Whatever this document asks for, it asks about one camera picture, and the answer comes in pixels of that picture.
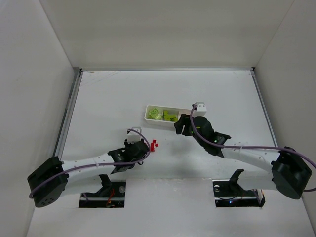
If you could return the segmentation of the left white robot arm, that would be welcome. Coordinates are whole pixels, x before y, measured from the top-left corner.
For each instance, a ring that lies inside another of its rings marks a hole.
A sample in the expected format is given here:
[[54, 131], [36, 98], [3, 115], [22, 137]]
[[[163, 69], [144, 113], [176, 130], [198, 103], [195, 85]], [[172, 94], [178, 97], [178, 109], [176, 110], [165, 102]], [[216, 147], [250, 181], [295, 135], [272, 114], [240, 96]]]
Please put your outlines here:
[[143, 163], [150, 151], [151, 144], [142, 138], [93, 158], [61, 161], [59, 157], [50, 157], [28, 176], [29, 198], [35, 207], [41, 208], [69, 194], [103, 194], [111, 186], [110, 175]]

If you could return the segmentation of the red lego pile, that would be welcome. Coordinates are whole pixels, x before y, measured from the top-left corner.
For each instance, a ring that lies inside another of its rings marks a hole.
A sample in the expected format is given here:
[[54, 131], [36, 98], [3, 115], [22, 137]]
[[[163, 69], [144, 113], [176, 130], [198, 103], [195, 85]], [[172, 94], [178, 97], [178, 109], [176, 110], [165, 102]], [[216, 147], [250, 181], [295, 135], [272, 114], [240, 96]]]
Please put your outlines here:
[[150, 145], [150, 151], [154, 152], [157, 147], [159, 147], [159, 144], [157, 143], [156, 139], [154, 139]]

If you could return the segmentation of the lime green 2x4 lego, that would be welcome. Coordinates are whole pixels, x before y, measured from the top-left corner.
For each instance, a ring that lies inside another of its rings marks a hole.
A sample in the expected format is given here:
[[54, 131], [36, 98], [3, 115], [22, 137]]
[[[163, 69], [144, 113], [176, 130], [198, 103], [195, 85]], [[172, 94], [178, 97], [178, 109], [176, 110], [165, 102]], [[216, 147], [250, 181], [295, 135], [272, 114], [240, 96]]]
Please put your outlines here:
[[169, 121], [169, 122], [177, 122], [178, 121], [178, 115], [175, 113], [171, 113], [168, 110], [163, 110], [163, 120]]

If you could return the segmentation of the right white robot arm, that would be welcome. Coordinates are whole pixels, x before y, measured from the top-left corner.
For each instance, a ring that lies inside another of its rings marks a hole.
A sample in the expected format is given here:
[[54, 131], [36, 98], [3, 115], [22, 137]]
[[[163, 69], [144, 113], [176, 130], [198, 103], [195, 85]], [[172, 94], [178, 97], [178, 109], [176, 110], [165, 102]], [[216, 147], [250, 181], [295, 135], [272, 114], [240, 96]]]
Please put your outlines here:
[[237, 143], [231, 136], [214, 131], [203, 116], [181, 114], [174, 124], [176, 134], [192, 136], [212, 156], [239, 160], [259, 168], [257, 172], [237, 169], [229, 179], [214, 184], [216, 195], [239, 196], [247, 191], [266, 189], [279, 191], [291, 199], [307, 192], [312, 170], [307, 159], [290, 147], [260, 147]]

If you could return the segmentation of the white three-compartment tray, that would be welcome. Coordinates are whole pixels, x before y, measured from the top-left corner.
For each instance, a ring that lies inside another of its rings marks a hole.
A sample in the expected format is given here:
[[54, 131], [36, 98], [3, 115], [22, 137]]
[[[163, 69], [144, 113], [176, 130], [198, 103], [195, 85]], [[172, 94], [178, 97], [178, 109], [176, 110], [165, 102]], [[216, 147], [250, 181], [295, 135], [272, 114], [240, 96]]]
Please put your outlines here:
[[147, 105], [144, 120], [154, 128], [175, 131], [174, 124], [179, 121], [181, 114], [189, 114], [190, 111], [183, 108]]

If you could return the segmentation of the lime green 2x2 lego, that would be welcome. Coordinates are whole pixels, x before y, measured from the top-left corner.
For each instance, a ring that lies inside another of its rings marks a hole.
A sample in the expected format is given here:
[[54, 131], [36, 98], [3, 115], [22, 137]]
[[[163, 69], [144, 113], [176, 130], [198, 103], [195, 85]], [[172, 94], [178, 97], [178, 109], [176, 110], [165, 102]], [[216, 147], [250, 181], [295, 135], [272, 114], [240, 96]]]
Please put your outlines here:
[[162, 113], [159, 109], [153, 108], [148, 111], [147, 119], [162, 120]]

